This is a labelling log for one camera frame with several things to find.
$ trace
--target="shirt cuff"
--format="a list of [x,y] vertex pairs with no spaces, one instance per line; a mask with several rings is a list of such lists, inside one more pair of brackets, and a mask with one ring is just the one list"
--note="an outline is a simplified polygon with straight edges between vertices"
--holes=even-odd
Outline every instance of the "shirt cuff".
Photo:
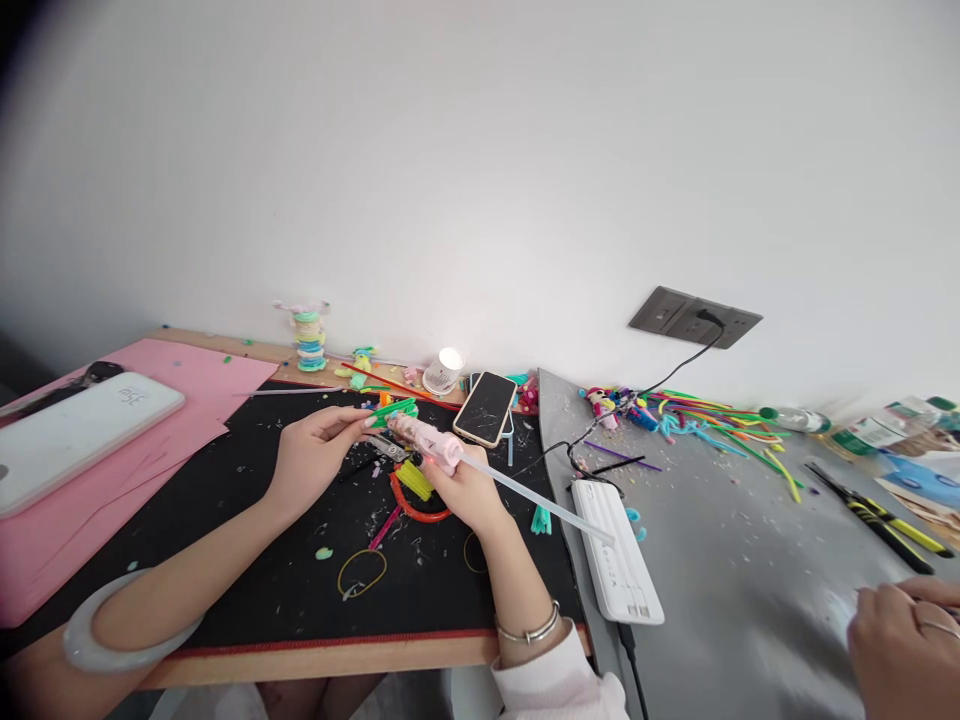
[[508,711],[563,707],[597,692],[600,679],[587,662],[580,634],[570,618],[563,624],[567,636],[549,652],[506,670],[500,669],[500,658],[490,666]]

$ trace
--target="white bangle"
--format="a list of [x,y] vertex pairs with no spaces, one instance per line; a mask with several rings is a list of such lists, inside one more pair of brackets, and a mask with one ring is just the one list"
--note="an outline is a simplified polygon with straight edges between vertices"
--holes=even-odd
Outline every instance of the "white bangle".
[[560,603],[556,600],[553,601],[553,614],[550,615],[550,619],[547,620],[546,624],[542,627],[537,628],[536,630],[531,630],[530,632],[525,632],[523,636],[513,635],[508,633],[500,625],[500,620],[497,619],[497,616],[493,616],[493,621],[497,625],[497,632],[500,633],[507,640],[512,640],[513,642],[525,642],[527,645],[532,645],[535,642],[543,640],[547,635],[551,633],[553,628],[557,626],[557,622],[560,620]]
[[144,648],[143,650],[118,652],[105,648],[94,640],[93,616],[97,614],[100,606],[103,605],[110,596],[132,583],[148,570],[149,568],[138,570],[137,572],[132,572],[117,578],[84,600],[83,604],[80,605],[73,614],[73,617],[70,618],[70,622],[67,623],[67,629],[63,633],[63,650],[66,653],[67,662],[84,672],[104,674],[128,672],[162,660],[183,645],[188,637],[193,635],[194,630],[200,626],[200,621],[203,620],[202,615],[195,623],[182,632],[177,633],[176,636],[159,645]]

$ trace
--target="pink cardboard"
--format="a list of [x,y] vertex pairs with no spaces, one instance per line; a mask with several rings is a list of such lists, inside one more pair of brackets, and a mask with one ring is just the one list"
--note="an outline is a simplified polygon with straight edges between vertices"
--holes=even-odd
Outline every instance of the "pink cardboard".
[[246,400],[234,393],[256,390],[277,369],[225,357],[146,339],[102,358],[179,390],[187,402],[56,492],[0,520],[0,627],[16,627],[50,599],[193,453],[227,431],[223,421]]

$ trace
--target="plastic bottle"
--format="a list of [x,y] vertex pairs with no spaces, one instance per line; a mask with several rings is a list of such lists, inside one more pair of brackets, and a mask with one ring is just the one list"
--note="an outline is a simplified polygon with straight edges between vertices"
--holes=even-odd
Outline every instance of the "plastic bottle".
[[911,395],[826,436],[824,442],[842,457],[855,460],[926,432],[940,421],[941,415],[936,405]]
[[888,448],[899,455],[921,457],[931,450],[952,451],[955,445],[951,433],[957,428],[958,413],[956,403],[946,398],[927,398],[927,404],[941,411],[937,424],[922,433],[889,445]]
[[800,408],[760,408],[760,417],[797,432],[824,433],[833,427],[826,415]]

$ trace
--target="white wall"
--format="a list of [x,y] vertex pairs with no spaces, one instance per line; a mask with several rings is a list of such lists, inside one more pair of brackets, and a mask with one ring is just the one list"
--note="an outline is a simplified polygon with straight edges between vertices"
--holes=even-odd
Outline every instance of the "white wall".
[[73,3],[0,153],[0,327],[66,371],[160,323],[643,385],[665,284],[766,316],[671,382],[960,398],[951,0]]

